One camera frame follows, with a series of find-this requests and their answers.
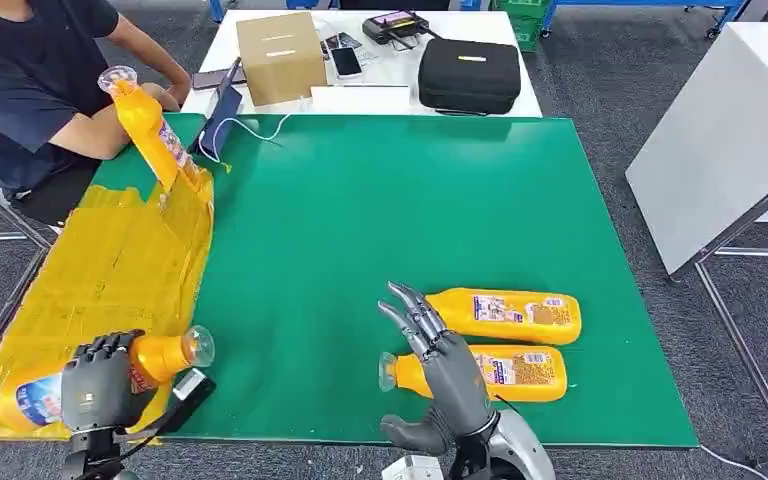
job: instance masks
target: floor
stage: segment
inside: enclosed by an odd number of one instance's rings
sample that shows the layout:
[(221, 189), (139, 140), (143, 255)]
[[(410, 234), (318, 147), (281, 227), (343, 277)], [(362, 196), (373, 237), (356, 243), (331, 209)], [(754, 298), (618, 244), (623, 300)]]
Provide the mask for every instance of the floor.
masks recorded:
[[(198, 68), (216, 30), (203, 2), (114, 3), (186, 68)], [(554, 34), (527, 55), (527, 64), (544, 113), (576, 123), (699, 440), (744, 460), (768, 455), (768, 414), (698, 278), (665, 279), (623, 177), (709, 47), (703, 37), (713, 14), (701, 8), (561, 8)], [(133, 63), (108, 46), (105, 51), (112, 62)], [(159, 80), (151, 73), (142, 79)], [(764, 241), (768, 225), (739, 243)], [(0, 306), (32, 253), (23, 242), (0, 243)], [(710, 269), (768, 375), (768, 259), (715, 258)], [(0, 443), (0, 479), (52, 478), (65, 454), (62, 444)], [(142, 478), (375, 479), (400, 454), (372, 447), (171, 444), (144, 450), (129, 467)], [(754, 478), (700, 450), (549, 454), (564, 480)]]

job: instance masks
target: plastic bottle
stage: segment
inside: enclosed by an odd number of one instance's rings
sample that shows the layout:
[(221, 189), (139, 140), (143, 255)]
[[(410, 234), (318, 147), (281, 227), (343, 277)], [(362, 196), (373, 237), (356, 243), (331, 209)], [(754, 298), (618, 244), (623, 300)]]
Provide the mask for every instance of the plastic bottle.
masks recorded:
[(163, 188), (169, 192), (181, 171), (195, 189), (199, 185), (198, 167), (163, 119), (160, 103), (140, 88), (137, 72), (121, 65), (110, 67), (98, 77), (98, 86), (113, 97), (119, 123)]
[(569, 295), (451, 288), (425, 298), (463, 335), (564, 345), (581, 333), (581, 310)]
[[(551, 402), (567, 391), (567, 372), (561, 352), (529, 345), (470, 345), (487, 383), (491, 400), (496, 395), (509, 402)], [(425, 373), (416, 355), (381, 355), (381, 390), (407, 388), (432, 398)]]
[[(131, 391), (143, 392), (172, 380), (189, 367), (213, 363), (213, 337), (194, 326), (179, 337), (143, 335), (131, 346)], [(0, 420), (12, 430), (29, 433), (60, 421), (63, 363), (10, 374), (0, 388)]]

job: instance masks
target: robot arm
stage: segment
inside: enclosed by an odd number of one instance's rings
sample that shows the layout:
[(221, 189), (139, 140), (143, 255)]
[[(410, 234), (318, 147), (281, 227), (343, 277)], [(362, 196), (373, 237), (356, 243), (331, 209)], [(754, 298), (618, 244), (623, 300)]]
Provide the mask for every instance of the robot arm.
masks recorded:
[(407, 338), (434, 400), (422, 422), (408, 423), (396, 415), (386, 415), (381, 429), (398, 447), (442, 455), (456, 439), (493, 422), (497, 412), (490, 405), (484, 378), (463, 338), (448, 330), (425, 298), (410, 287), (393, 282), (388, 287), (402, 300), (407, 315), (383, 301), (378, 302), (378, 308)]
[(454, 444), (453, 480), (523, 478), (554, 480), (552, 462), (528, 423), (515, 410), (490, 404), (484, 377), (464, 339), (421, 294), (388, 283), (407, 315), (378, 302), (419, 358), (434, 399), (425, 419), (408, 423), (396, 415), (381, 419), (381, 430), (397, 447), (442, 455)]
[(115, 435), (139, 421), (156, 389), (131, 391), (130, 348), (140, 330), (96, 337), (80, 345), (63, 369), (63, 423), (72, 431), (64, 480), (134, 479), (124, 471)]

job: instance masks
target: green mat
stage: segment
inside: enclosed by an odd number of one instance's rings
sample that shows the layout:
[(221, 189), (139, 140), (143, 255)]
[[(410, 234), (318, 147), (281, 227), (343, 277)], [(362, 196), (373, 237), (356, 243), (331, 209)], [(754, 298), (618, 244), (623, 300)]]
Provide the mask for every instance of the green mat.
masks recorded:
[[(168, 119), (184, 139), (203, 122)], [(566, 396), (518, 405), (537, 436), (697, 445), (571, 121), (299, 115), (274, 143), (235, 127), (222, 159), (195, 312), (218, 388), (174, 436), (379, 443), (385, 413), (421, 418), (426, 399), (378, 387), (381, 352), (409, 351), (375, 308), (392, 279), (575, 296)], [(96, 182), (153, 185), (133, 148)]]

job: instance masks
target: mechanical hand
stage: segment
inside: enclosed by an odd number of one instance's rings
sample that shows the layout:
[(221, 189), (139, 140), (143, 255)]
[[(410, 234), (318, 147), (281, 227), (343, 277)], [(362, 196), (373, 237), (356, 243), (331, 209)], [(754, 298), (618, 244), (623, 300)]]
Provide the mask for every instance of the mechanical hand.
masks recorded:
[(378, 302), (378, 309), (407, 338), (434, 399), (422, 422), (408, 423), (396, 415), (385, 415), (381, 430), (397, 447), (442, 455), (455, 439), (490, 425), (496, 409), (490, 405), (484, 378), (464, 339), (446, 328), (424, 296), (393, 282), (388, 288), (404, 303), (407, 315), (383, 301)]
[(139, 421), (156, 389), (131, 391), (130, 348), (142, 330), (116, 332), (80, 345), (63, 369), (63, 423), (72, 432), (113, 429)]

